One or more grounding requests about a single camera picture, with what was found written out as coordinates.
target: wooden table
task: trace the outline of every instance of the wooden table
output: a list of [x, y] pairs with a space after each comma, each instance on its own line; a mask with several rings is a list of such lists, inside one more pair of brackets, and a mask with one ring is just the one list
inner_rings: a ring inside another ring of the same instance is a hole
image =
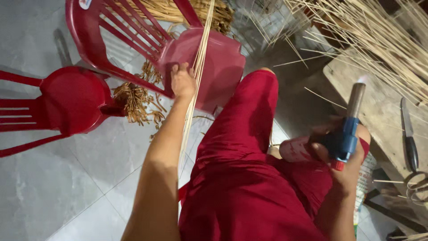
[[[348, 58], [339, 57], [324, 67], [324, 75], [333, 85], [340, 97], [347, 103], [352, 85], [363, 75], [369, 75], [364, 100], [360, 109], [360, 121], [372, 136], [371, 153], [380, 163], [391, 180], [403, 181], [410, 171], [404, 159], [403, 131], [401, 130], [401, 95], [391, 87], [380, 83], [372, 75], [348, 65]], [[407, 103], [415, 133], [419, 154], [419, 169], [428, 172], [428, 106], [417, 108]], [[405, 196], [405, 186], [397, 184]], [[421, 224], [428, 226], [428, 205], [410, 205], [420, 218]]]

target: leg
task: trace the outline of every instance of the leg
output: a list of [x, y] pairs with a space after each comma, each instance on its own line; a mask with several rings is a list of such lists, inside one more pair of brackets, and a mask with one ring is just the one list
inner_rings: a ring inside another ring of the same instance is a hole
[[259, 160], [268, 150], [277, 99], [272, 71], [245, 76], [201, 141], [196, 160]]

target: scissors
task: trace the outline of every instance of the scissors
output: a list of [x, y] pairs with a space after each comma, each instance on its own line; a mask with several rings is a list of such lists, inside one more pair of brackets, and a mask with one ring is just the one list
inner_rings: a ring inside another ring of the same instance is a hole
[[[404, 181], [407, 185], [407, 197], [415, 204], [424, 205], [425, 202], [428, 202], [428, 197], [420, 199], [416, 194], [428, 191], [428, 173], [418, 171], [418, 150], [416, 149], [415, 140], [413, 139], [412, 122], [410, 121], [410, 114], [407, 109], [407, 101], [404, 97], [401, 99], [401, 117], [404, 124], [404, 148], [406, 150], [406, 160], [409, 164], [410, 170], [412, 171], [412, 174], [410, 174]], [[410, 184], [410, 180], [419, 175], [424, 175], [424, 179], [416, 184]]]

